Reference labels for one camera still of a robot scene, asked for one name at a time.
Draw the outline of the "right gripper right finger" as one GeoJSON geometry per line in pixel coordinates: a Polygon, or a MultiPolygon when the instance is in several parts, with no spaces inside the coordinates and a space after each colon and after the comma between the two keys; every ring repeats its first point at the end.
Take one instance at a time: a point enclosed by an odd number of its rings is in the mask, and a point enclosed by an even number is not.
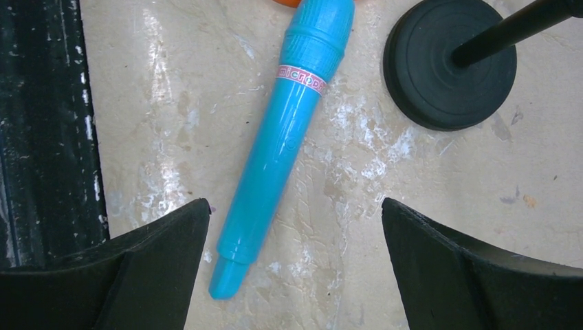
{"type": "Polygon", "coordinates": [[[517,254],[387,198],[384,236],[411,329],[581,329],[582,270],[517,254]]]}

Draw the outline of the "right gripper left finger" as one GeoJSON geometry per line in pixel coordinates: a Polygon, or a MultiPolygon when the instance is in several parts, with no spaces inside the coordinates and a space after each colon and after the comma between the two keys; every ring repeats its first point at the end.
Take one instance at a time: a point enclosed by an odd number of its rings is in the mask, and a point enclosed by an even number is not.
{"type": "Polygon", "coordinates": [[[206,242],[204,198],[44,267],[1,271],[2,329],[183,329],[206,242]]]}

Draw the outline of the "black mic stand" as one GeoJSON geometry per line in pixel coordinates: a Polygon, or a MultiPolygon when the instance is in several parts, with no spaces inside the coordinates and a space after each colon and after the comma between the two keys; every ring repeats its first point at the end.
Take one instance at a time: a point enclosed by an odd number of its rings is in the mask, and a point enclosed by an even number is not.
{"type": "Polygon", "coordinates": [[[413,122],[435,131],[473,127],[512,90],[516,44],[581,16],[581,1],[534,1],[507,18],[484,1],[421,1],[388,35],[384,82],[413,122]]]}

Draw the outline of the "blue toy microphone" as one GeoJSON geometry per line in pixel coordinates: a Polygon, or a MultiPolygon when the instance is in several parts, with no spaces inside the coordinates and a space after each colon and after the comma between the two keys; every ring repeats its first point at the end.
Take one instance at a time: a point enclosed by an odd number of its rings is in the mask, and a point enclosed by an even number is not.
{"type": "Polygon", "coordinates": [[[352,1],[301,1],[285,31],[274,88],[217,241],[208,292],[233,298],[261,251],[311,118],[353,25],[352,1]]]}

